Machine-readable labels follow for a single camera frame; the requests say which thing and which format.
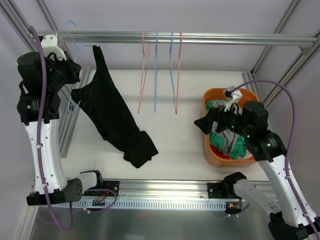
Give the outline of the grey tank top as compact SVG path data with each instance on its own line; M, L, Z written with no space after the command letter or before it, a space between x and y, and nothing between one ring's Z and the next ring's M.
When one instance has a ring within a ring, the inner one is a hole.
M213 122L212 130L209 135L210 144L224 155L231 156L232 151L236 147L238 135L228 129L216 133L217 124L216 121Z

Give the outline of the green tank top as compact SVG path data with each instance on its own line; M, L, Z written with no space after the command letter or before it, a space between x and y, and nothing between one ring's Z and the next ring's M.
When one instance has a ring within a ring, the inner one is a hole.
M252 155L248 152L245 139L226 129L217 133L218 123L212 124L211 133L209 134L209 143L215 147L219 153L230 157L231 159L248 159Z

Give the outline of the red tank top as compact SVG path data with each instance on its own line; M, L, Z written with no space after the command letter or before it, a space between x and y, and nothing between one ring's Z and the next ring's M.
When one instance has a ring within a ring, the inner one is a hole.
M210 148L211 148L212 152L213 152L215 155L217 155L218 157L220 157L220 158L222 158L222 159L228 159L228 160L235 160L235 159L236 159L236 158L231 157L231 156L229 156L229 155L223 154L223 153L220 152L216 147L214 147L214 146L212 146L212 145L210 146ZM237 159L238 159L238 160L248 160L248 159L251 159L252 157L253 157L253 155L247 150L244 157L239 156Z

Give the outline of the black tank top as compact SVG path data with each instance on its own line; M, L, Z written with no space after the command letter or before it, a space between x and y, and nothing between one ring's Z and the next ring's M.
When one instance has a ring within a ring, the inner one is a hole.
M93 45L92 50L96 64L93 79L72 90L71 98L93 122L102 139L123 152L124 160L138 169L159 152L147 132L140 130L116 88L102 49Z

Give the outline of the blue hanger of black top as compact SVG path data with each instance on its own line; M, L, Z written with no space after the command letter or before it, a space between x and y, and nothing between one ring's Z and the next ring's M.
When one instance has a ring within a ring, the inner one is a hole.
M77 27L77 24L72 21L72 20L69 20L67 23L66 23L66 32L67 32L67 35L68 37L72 40L72 44L74 46L74 49L75 49L75 57L73 58L73 61L76 62L80 52L84 49L84 48L92 48L93 45L91 44L85 44L83 45L82 47L79 47L79 45L77 44L77 42L75 41L75 39L72 37L72 35L70 34L70 27L69 25L72 24L74 25L75 27ZM106 50L107 50L107 46L105 43L102 43L102 44L99 44L98 45L99 47L102 47L102 52L105 53ZM91 74L89 75L89 77L92 77L92 79L90 79L91 81L88 81L87 83L90 84L92 81L93 81L93 75L91 76ZM77 86L77 83L72 83L71 85L71 90L74 90L76 89L76 86ZM80 106L80 103L81 101L79 101L76 105L74 105L72 103L72 95L70 94L69 98L68 98L68 107L67 107L67 112L70 114L70 115L74 115L77 110L79 109L79 106Z

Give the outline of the blue hanger of green top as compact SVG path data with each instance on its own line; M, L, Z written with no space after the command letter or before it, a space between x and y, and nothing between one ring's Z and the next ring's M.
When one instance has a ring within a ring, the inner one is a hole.
M154 100L153 100L153 112L157 111L157 91L158 91L158 39L159 32L156 32L155 36L155 60L154 60Z

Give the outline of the pink hanger of grey top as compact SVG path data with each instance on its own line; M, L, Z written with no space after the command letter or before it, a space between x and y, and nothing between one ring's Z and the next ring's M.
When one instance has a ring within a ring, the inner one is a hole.
M146 84L146 78L147 78L147 65L149 62L150 57L150 47L151 44L148 43L145 47L145 32L142 32L142 38L141 38L141 46L142 46L142 66L141 66L141 77L140 77L140 89L139 89L139 99L138 99L138 109L137 113L139 114L141 111L142 101L143 101L143 95L144 95L144 89Z

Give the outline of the blue hanger of red top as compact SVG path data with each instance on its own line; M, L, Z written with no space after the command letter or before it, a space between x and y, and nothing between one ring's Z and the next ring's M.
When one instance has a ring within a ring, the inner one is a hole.
M172 87L172 95L173 95L173 104L174 104L174 113L178 113L178 97L177 91L175 88L174 76L173 76L173 43L174 43L174 32L171 32L170 46L169 46L169 74L170 81Z

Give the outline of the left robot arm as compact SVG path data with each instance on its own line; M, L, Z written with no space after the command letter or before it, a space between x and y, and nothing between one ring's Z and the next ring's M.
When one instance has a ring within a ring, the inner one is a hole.
M61 163L58 141L61 99L58 92L65 84L79 82L81 66L69 56L61 59L53 52L44 61L45 90L40 53L29 52L17 59L17 69L22 77L17 111L28 134L35 171L33 191L26 197L29 206L78 202L85 191L98 196L104 190L99 171L84 171L67 179Z

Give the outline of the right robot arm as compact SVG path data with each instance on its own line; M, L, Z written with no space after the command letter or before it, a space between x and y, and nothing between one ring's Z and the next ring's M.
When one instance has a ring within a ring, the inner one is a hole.
M258 190L241 172L226 176L219 190L228 198L244 199L256 211L265 214L268 229L276 240L304 240L320 237L320 218L310 208L290 169L288 152L281 138L268 130L269 113L261 102L247 101L241 113L226 106L212 107L194 121L205 134L217 124L217 132L230 130L244 137L247 150L266 174L277 202Z

